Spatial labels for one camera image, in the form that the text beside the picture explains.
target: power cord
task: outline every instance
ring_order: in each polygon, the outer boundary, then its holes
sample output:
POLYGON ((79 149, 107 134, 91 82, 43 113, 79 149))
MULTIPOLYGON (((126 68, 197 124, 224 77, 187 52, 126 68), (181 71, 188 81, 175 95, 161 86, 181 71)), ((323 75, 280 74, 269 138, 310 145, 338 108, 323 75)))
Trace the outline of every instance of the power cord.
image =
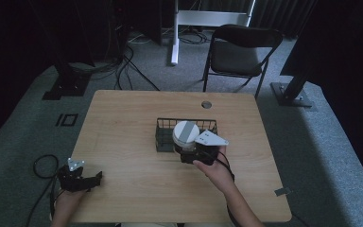
POLYGON ((75 71, 79 75, 91 75, 91 74, 96 74, 96 73, 111 72, 111 71, 115 70, 117 68, 117 66, 119 66, 120 63, 121 63, 121 60, 116 59, 111 63, 105 64, 105 65, 102 65, 99 67, 82 69, 82 68, 78 68, 75 66, 71 66, 71 68, 73 69, 73 71, 75 71))
POLYGON ((180 37, 179 36, 179 40, 182 41, 183 43, 185 44, 206 44, 206 43, 209 43, 211 40, 208 39, 208 37, 202 33, 202 32, 197 32, 195 30, 192 30, 191 33, 193 35, 196 35, 197 37, 199 37, 199 40, 198 41, 193 41, 193 40, 189 40, 189 39, 185 39, 183 37, 180 37))
POLYGON ((234 181, 234 174, 232 173, 232 170, 231 170, 231 166, 229 164, 229 160, 228 158, 226 157, 225 154, 223 154, 222 152, 219 152, 219 154, 223 155, 223 157, 225 158, 226 160, 226 164, 222 161, 220 161, 217 157, 214 157, 212 156, 210 153, 208 152, 205 152, 205 151, 201 151, 203 154, 205 154, 206 156, 208 156, 209 158, 213 159, 214 161, 217 161, 218 163, 220 163, 221 165, 225 166, 226 169, 228 169, 229 173, 231 174, 232 176, 232 179, 234 181))
POLYGON ((52 198, 54 197, 54 194, 53 194, 53 190, 54 190, 54 187, 55 187, 55 181, 56 181, 56 178, 57 178, 57 173, 58 173, 58 169, 59 169, 59 160, 58 158, 53 155, 53 154, 45 154, 41 157, 39 157, 38 159, 36 159, 34 161, 34 165, 33 165, 33 172, 34 174, 40 178, 40 179, 44 179, 44 180, 50 180, 49 183, 46 185, 45 189, 43 190, 43 193, 40 195, 40 197, 37 199, 37 201, 34 203, 34 206, 32 207, 30 213, 28 214, 28 218, 27 218, 27 222, 26 222, 26 227, 29 226, 30 224, 30 221, 31 221, 31 218, 32 218, 32 215, 34 214, 34 211, 37 207, 37 205, 40 203, 41 199, 43 198, 43 195, 45 195, 46 191, 48 190, 49 186, 52 184, 52 191, 51 191, 51 203, 52 203, 52 198), (52 158, 54 159, 55 161, 55 172, 52 174, 52 175, 47 175, 47 176, 43 176, 42 174, 40 174, 40 172, 37 170, 37 165, 38 163, 42 160, 42 159, 45 159, 45 158, 52 158))
POLYGON ((131 55, 128 58, 126 55, 123 56, 123 58, 126 60, 126 62, 122 65, 122 67, 116 71, 116 83, 113 86, 113 89, 116 89, 116 86, 119 86, 120 90, 123 90, 121 84, 120 84, 120 78, 123 72, 125 72, 125 75, 128 78, 129 81, 129 85, 131 90, 133 90, 132 88, 132 84, 131 84, 131 79, 130 79, 130 75, 129 75, 129 68, 131 67, 131 69, 133 69, 134 71, 136 71, 145 81, 147 81, 156 91, 160 91, 160 89, 146 76, 144 75, 144 73, 142 73, 140 71, 140 69, 138 69, 138 67, 131 61, 132 58, 134 57, 134 51, 131 47, 129 47, 127 45, 127 48, 131 51, 131 55))

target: small round object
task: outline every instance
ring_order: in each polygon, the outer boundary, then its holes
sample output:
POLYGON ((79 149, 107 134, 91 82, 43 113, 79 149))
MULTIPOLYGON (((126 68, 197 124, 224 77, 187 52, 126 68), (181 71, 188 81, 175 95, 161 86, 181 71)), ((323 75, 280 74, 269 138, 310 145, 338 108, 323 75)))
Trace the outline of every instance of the small round object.
POLYGON ((173 142, 185 150, 194 148, 198 136, 199 127, 191 121, 181 121, 173 130, 173 142))
POLYGON ((201 107, 204 109, 211 109, 212 103, 210 101, 203 101, 201 102, 201 107))

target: black cable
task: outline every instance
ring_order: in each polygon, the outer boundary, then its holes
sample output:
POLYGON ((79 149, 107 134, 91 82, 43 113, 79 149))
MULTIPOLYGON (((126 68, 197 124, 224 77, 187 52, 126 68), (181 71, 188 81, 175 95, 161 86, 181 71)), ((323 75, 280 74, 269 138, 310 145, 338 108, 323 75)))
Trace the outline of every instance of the black cable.
POLYGON ((182 41, 183 43, 186 43, 186 44, 205 44, 205 43, 209 43, 211 41, 202 32, 193 31, 193 35, 198 36, 199 40, 198 41, 192 41, 192 40, 185 39, 185 38, 183 38, 181 36, 179 37, 179 40, 182 41))
POLYGON ((58 160, 58 158, 57 158, 55 155, 53 155, 53 154, 45 154, 45 155, 43 155, 43 156, 39 157, 38 159, 36 159, 36 160, 34 161, 34 165, 33 165, 33 172, 34 172, 34 174, 35 174, 37 177, 41 178, 41 179, 45 179, 45 180, 50 179, 50 181, 49 181, 49 183, 46 185, 46 187, 45 187, 45 189, 43 190, 43 193, 41 194, 41 196, 40 196, 40 197, 37 199, 37 201, 34 203, 34 206, 32 207, 32 209, 31 209, 30 213, 28 214, 26 227, 27 227, 27 226, 29 226, 30 221, 31 221, 31 217, 32 217, 32 215, 33 215, 33 213, 34 213, 34 211, 35 211, 35 208, 37 207, 38 203, 40 203, 40 201, 41 201, 41 199, 43 198, 43 195, 45 194, 45 192, 48 190, 49 185, 51 185, 51 184, 52 184, 52 183, 56 180, 56 176, 57 176, 58 169, 59 169, 59 160, 58 160), (55 173, 53 173, 52 175, 43 176, 43 175, 41 175, 41 174, 38 172, 38 170, 37 170, 37 164, 38 164, 38 163, 39 163, 42 159, 44 159, 44 158, 49 158, 49 157, 50 157, 50 158, 54 158, 54 160, 55 160, 55 165, 56 165, 56 167, 55 167, 55 173))
POLYGON ((153 88, 155 88, 155 90, 160 91, 160 89, 149 79, 147 78, 146 75, 144 75, 138 68, 137 66, 135 66, 135 64, 130 60, 129 63, 131 63, 132 68, 138 73, 140 74, 141 77, 143 77, 143 79, 145 79, 153 88))
POLYGON ((122 89, 122 86, 120 84, 120 78, 121 75, 123 73, 123 71, 125 72, 126 76, 128 77, 129 80, 129 84, 132 90, 132 84, 131 84, 131 80, 130 80, 130 75, 129 75, 129 67, 131 67, 133 70, 135 70, 141 77, 143 77, 143 79, 145 81, 147 81, 153 88, 155 88, 155 90, 160 91, 160 89, 146 76, 144 75, 143 72, 141 72, 140 69, 138 69, 138 67, 131 61, 132 58, 134 57, 134 51, 131 47, 127 46, 127 48, 131 51, 131 55, 130 57, 127 57, 126 55, 123 56, 123 58, 126 60, 126 62, 123 64, 123 66, 116 72, 116 83, 113 86, 113 89, 116 89, 116 86, 119 85, 119 89, 122 89))
POLYGON ((111 63, 105 64, 103 66, 91 68, 91 69, 81 69, 81 68, 77 68, 75 66, 71 66, 71 68, 73 69, 73 71, 75 73, 83 76, 83 75, 91 75, 91 74, 96 74, 96 73, 105 73, 105 72, 114 71, 120 65, 120 63, 121 63, 120 59, 115 59, 111 63))
POLYGON ((52 179, 52 187, 51 187, 51 193, 49 194, 49 210, 51 211, 51 218, 55 215, 55 201, 58 197, 55 198, 55 185, 56 181, 58 179, 58 175, 55 175, 55 177, 52 179))
POLYGON ((130 50, 131 50, 131 56, 129 59, 127 59, 126 62, 124 62, 124 64, 122 65, 122 67, 119 69, 116 70, 116 83, 114 84, 113 86, 113 89, 116 90, 116 86, 119 85, 119 89, 120 90, 123 90, 122 89, 122 86, 120 84, 120 76, 122 75, 122 72, 123 70, 126 68, 126 66, 128 66, 129 62, 131 61, 131 59, 134 57, 134 51, 129 47, 127 46, 130 50))
POLYGON ((212 156, 212 155, 211 155, 210 153, 208 153, 208 152, 202 151, 202 153, 203 153, 203 154, 205 154, 206 156, 208 156, 208 157, 212 158, 214 161, 217 161, 217 162, 218 162, 218 163, 220 163, 221 165, 225 166, 225 168, 226 168, 226 169, 228 169, 228 171, 229 171, 229 173, 231 174, 232 179, 233 179, 233 181, 234 181, 234 174, 232 173, 231 166, 230 166, 230 164, 229 164, 229 160, 228 160, 228 158, 226 158, 226 155, 224 155, 222 152, 219 152, 221 155, 223 155, 223 157, 225 157, 226 162, 227 162, 227 165, 226 165, 224 162, 220 161, 217 157, 212 156))

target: black metal base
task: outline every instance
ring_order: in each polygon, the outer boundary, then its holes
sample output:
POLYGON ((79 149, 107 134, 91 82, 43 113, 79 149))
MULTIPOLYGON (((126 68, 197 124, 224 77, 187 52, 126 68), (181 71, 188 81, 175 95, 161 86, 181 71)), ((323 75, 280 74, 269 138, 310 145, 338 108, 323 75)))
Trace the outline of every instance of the black metal base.
POLYGON ((60 100, 62 96, 84 96, 91 74, 83 74, 71 86, 62 86, 61 77, 55 81, 51 91, 45 92, 43 100, 60 100))
POLYGON ((280 83, 280 82, 272 82, 270 87, 273 90, 273 93, 278 100, 279 105, 281 106, 293 106, 293 107, 304 107, 307 111, 315 111, 314 102, 308 100, 305 91, 300 91, 299 95, 290 100, 284 98, 285 88, 288 86, 288 83, 280 83))

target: chair seat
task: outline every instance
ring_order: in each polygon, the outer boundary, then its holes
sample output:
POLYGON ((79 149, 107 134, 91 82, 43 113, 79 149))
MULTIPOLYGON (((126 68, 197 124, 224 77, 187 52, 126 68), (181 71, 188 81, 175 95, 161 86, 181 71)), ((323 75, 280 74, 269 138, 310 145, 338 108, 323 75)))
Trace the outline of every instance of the chair seat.
POLYGON ((242 48, 222 41, 214 42, 211 58, 211 68, 214 72, 256 77, 262 73, 262 68, 248 68, 247 65, 259 63, 256 48, 242 48))

